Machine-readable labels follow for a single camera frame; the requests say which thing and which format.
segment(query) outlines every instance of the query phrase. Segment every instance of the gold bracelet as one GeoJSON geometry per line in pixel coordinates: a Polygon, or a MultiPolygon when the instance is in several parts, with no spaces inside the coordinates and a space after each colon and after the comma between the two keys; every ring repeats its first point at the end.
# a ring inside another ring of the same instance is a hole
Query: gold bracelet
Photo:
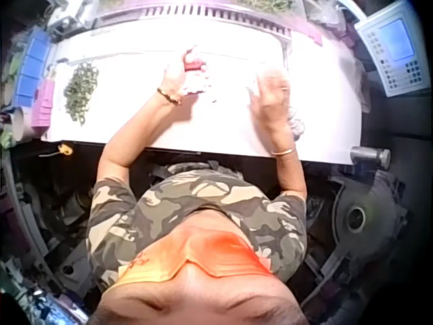
{"type": "Polygon", "coordinates": [[[161,88],[157,88],[156,91],[158,93],[160,93],[161,95],[163,95],[165,97],[166,100],[168,100],[170,103],[174,104],[174,105],[181,105],[182,102],[180,100],[177,100],[176,98],[174,98],[173,96],[170,96],[169,94],[167,94],[164,90],[162,90],[161,88]]]}
{"type": "Polygon", "coordinates": [[[281,151],[281,152],[272,152],[272,154],[273,154],[274,156],[283,156],[283,155],[285,155],[285,154],[290,154],[290,153],[292,153],[293,150],[294,150],[294,149],[289,149],[289,150],[281,151]]]}

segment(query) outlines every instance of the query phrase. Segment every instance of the woman's left hand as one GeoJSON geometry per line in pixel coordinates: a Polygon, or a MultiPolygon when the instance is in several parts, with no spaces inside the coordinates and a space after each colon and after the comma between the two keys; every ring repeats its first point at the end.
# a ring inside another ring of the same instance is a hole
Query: woman's left hand
{"type": "Polygon", "coordinates": [[[205,80],[207,79],[206,71],[206,63],[200,58],[196,47],[191,47],[187,51],[177,54],[176,58],[167,66],[160,88],[170,96],[182,100],[189,93],[191,87],[188,75],[191,75],[192,79],[205,80]],[[198,66],[199,68],[188,71],[188,66],[198,66]]]}

